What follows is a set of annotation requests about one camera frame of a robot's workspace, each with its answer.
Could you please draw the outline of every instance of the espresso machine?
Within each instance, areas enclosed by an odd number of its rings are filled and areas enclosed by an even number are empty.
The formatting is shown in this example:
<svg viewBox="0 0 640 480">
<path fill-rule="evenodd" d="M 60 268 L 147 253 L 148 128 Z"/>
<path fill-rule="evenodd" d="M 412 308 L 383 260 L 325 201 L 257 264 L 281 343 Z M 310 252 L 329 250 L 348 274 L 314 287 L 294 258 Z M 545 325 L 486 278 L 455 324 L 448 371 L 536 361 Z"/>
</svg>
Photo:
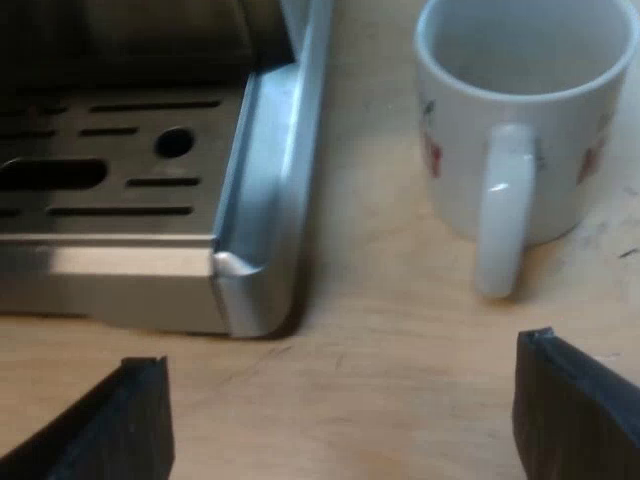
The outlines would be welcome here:
<svg viewBox="0 0 640 480">
<path fill-rule="evenodd" d="M 233 337 L 291 307 L 332 0 L 7 0 L 0 313 Z"/>
</svg>

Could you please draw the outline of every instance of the drip tray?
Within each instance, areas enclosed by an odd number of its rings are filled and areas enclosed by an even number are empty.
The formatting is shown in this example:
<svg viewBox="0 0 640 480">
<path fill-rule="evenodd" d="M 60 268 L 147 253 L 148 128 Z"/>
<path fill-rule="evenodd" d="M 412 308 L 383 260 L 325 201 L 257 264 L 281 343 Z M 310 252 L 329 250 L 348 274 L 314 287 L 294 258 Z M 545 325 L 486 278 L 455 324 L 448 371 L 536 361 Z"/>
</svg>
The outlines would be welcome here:
<svg viewBox="0 0 640 480">
<path fill-rule="evenodd" d="M 0 312 L 259 337 L 285 321 L 331 3 L 232 85 L 25 90 L 0 108 Z"/>
<path fill-rule="evenodd" d="M 0 111 L 0 238 L 210 242 L 245 85 L 19 96 Z"/>
</svg>

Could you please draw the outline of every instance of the black rubber object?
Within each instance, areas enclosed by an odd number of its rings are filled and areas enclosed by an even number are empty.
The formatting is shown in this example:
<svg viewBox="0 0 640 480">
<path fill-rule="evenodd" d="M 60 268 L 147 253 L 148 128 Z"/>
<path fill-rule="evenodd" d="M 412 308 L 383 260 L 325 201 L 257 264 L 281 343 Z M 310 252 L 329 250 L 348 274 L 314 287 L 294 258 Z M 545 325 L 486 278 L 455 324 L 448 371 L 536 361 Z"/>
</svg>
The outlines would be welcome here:
<svg viewBox="0 0 640 480">
<path fill-rule="evenodd" d="M 167 480 L 173 460 L 167 360 L 125 359 L 0 459 L 0 479 Z"/>
<path fill-rule="evenodd" d="M 518 337 L 513 431 L 529 480 L 640 478 L 640 390 L 550 328 Z"/>
</svg>

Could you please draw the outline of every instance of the metal drip tray grate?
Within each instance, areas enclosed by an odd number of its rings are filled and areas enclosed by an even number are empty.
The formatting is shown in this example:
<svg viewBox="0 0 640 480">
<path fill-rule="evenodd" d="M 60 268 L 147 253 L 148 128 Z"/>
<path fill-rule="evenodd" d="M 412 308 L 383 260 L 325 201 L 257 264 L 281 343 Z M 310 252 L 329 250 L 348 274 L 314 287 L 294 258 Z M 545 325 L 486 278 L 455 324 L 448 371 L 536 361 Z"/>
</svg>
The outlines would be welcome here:
<svg viewBox="0 0 640 480">
<path fill-rule="evenodd" d="M 0 237 L 212 235 L 244 84 L 55 93 L 0 110 Z"/>
</svg>

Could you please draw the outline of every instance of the wooden countertop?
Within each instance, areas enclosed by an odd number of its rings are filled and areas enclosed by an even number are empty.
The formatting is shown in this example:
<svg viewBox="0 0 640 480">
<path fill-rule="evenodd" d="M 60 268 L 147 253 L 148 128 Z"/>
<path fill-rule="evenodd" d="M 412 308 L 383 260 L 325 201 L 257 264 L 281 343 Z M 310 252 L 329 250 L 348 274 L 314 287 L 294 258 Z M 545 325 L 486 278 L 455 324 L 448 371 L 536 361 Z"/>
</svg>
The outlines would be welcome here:
<svg viewBox="0 0 640 480">
<path fill-rule="evenodd" d="M 426 197 L 411 52 L 421 3 L 336 2 L 297 334 L 2 319 L 0 451 L 122 357 L 169 355 L 175 480 L 523 480 L 510 422 L 519 330 L 553 325 L 640 383 L 640 255 L 619 258 L 640 247 L 639 63 L 598 178 L 605 195 L 527 255 L 517 302 L 486 303 L 470 288 L 473 244 Z"/>
</svg>

